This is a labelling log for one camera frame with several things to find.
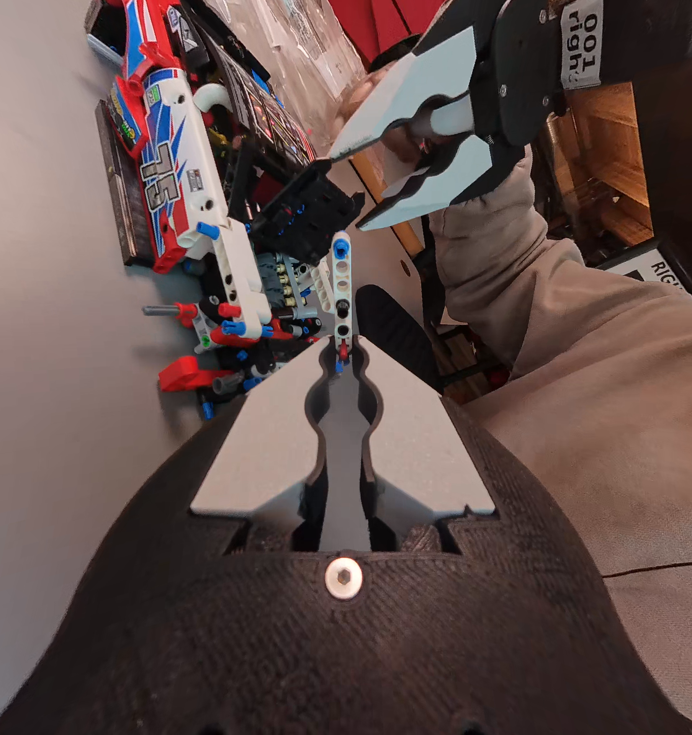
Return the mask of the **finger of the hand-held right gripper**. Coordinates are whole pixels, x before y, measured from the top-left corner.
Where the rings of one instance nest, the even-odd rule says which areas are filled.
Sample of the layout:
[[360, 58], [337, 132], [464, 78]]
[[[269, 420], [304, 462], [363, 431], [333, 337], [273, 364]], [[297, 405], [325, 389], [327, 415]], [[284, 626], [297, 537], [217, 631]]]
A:
[[356, 228], [369, 232], [445, 209], [492, 167], [491, 147], [479, 137], [460, 137], [439, 153], [429, 168], [409, 176]]
[[329, 158], [341, 160], [368, 148], [390, 129], [414, 118], [430, 100], [460, 98], [469, 89], [476, 60], [473, 26], [427, 49], [415, 48], [388, 70], [347, 120]]

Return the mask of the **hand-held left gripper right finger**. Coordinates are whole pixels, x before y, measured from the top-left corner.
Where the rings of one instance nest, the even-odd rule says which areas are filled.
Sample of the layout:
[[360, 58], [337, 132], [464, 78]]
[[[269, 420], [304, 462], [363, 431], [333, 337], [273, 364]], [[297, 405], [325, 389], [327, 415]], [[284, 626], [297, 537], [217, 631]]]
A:
[[401, 546], [415, 526], [490, 517], [496, 506], [437, 390], [356, 338], [358, 409], [368, 422], [360, 500], [371, 546]]

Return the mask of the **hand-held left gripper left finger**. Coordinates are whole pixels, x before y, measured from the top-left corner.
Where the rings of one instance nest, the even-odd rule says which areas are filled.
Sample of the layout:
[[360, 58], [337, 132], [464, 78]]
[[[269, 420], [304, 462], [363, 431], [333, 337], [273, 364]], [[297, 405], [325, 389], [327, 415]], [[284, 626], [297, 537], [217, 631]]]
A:
[[245, 396], [190, 510], [276, 531], [319, 548], [328, 496], [326, 439], [333, 337], [326, 336]]

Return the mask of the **white brick beam with pins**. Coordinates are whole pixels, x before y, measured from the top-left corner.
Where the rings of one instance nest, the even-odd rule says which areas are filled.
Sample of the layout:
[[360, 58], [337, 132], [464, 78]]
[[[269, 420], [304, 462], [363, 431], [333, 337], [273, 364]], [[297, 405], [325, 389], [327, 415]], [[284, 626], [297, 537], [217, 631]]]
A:
[[352, 243], [345, 231], [332, 240], [332, 308], [334, 315], [335, 373], [341, 375], [351, 363], [354, 342]]

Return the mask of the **brick-built toy race car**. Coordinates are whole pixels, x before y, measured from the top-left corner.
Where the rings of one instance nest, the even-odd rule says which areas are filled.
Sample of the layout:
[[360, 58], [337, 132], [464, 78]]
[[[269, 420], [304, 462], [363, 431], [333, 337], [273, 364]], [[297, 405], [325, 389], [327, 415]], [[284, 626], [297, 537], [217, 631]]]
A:
[[115, 67], [97, 126], [125, 265], [196, 277], [202, 299], [143, 307], [197, 338], [158, 375], [161, 392], [216, 408], [316, 342], [332, 296], [328, 257], [362, 192], [329, 178], [311, 134], [244, 44], [227, 2], [90, 2], [89, 45]]

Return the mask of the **person's right forearm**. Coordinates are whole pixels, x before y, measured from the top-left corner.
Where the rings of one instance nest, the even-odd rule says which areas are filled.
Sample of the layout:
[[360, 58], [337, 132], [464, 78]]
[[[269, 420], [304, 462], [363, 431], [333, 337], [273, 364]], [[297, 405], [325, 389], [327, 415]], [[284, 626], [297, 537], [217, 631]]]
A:
[[671, 284], [588, 268], [573, 240], [553, 240], [534, 206], [529, 146], [493, 192], [431, 216], [449, 315], [510, 368], [474, 416], [520, 412], [628, 387], [692, 406], [692, 297]]

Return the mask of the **grey desk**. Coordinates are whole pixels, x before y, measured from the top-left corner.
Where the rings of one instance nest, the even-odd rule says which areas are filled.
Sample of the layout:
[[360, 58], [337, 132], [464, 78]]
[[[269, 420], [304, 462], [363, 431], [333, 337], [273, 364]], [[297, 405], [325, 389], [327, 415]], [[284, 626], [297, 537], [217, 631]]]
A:
[[194, 396], [157, 389], [194, 335], [141, 311], [197, 283], [122, 262], [88, 5], [0, 2], [0, 713], [113, 522], [202, 423]]

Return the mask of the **red felt bag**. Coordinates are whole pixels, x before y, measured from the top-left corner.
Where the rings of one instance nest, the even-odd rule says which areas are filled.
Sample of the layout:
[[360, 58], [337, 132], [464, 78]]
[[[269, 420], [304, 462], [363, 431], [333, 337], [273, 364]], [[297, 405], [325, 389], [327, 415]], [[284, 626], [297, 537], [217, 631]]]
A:
[[422, 35], [443, 1], [329, 1], [365, 68], [411, 35]]

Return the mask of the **pile of clear plastic bags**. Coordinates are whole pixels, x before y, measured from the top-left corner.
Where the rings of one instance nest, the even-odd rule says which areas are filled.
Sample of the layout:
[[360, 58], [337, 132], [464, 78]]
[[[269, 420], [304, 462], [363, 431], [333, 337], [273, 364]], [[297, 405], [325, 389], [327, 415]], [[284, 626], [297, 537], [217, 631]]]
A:
[[330, 2], [206, 3], [265, 68], [277, 100], [325, 156], [341, 104], [367, 75]]

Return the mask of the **wooden shelf unit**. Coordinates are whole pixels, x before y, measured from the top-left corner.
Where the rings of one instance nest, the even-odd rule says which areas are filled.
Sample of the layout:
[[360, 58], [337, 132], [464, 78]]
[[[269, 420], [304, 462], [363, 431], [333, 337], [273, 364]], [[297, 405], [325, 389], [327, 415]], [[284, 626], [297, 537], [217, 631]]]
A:
[[537, 144], [555, 190], [550, 233], [574, 240], [587, 265], [653, 238], [632, 82], [561, 94]]

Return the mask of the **framed marker poster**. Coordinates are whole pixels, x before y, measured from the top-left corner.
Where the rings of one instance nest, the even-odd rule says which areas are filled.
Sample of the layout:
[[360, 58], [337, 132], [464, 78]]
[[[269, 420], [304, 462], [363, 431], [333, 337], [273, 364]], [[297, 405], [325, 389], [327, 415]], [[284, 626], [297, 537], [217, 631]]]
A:
[[625, 248], [599, 263], [597, 269], [675, 286], [692, 297], [692, 241], [679, 244], [667, 236], [653, 237]]

